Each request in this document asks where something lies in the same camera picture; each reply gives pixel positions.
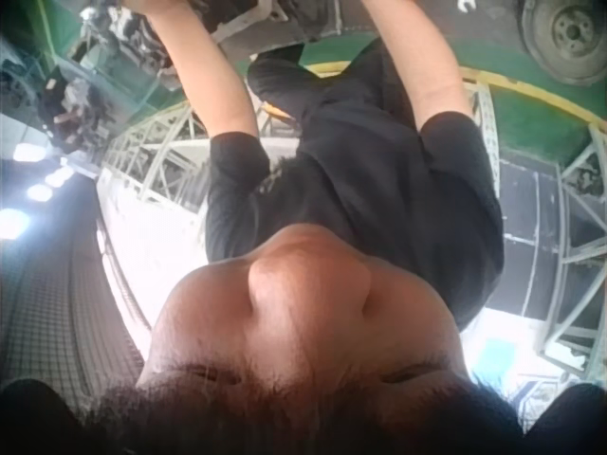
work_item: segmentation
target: black t-shirt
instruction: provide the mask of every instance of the black t-shirt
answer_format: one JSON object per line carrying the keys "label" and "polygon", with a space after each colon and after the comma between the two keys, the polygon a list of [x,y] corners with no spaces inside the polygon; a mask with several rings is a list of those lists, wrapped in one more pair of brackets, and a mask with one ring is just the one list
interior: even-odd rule
{"label": "black t-shirt", "polygon": [[244,255],[289,225],[320,225],[424,279],[460,329],[504,267],[487,152],[462,114],[437,115],[418,133],[372,106],[325,104],[303,126],[296,156],[273,173],[257,138],[214,138],[211,179],[211,262]]}

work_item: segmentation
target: short sleeve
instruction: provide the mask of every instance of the short sleeve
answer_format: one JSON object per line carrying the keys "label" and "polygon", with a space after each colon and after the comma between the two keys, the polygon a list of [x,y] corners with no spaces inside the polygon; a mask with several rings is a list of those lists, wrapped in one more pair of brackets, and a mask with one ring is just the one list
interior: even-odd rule
{"label": "short sleeve", "polygon": [[424,125],[421,139],[430,170],[438,174],[437,178],[447,174],[448,180],[466,184],[492,221],[501,226],[493,172],[476,123],[460,113],[439,114]]}
{"label": "short sleeve", "polygon": [[228,242],[246,215],[250,195],[269,177],[269,158],[260,140],[227,133],[211,140],[206,245],[211,262],[226,259]]}

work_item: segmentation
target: wheel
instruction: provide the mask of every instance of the wheel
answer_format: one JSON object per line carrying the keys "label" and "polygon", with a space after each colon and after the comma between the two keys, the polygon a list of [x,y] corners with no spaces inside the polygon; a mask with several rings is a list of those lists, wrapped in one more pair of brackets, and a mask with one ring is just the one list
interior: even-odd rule
{"label": "wheel", "polygon": [[524,41],[555,79],[590,85],[607,78],[607,8],[601,0],[526,0]]}

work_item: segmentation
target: hand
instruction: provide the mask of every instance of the hand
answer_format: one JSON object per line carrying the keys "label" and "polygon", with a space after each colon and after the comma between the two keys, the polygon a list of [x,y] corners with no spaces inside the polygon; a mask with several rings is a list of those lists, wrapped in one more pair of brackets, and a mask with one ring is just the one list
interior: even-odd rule
{"label": "hand", "polygon": [[145,15],[164,14],[189,5],[188,0],[120,0],[120,2],[124,7]]}

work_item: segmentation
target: raised arm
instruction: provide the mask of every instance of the raised arm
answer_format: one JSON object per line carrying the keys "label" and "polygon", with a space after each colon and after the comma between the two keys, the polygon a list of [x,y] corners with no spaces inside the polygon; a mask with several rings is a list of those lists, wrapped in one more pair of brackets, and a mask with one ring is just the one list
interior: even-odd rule
{"label": "raised arm", "polygon": [[442,112],[473,117],[457,60],[414,0],[362,0],[395,61],[417,128]]}
{"label": "raised arm", "polygon": [[146,14],[209,135],[259,136],[247,88],[186,0],[125,0]]}

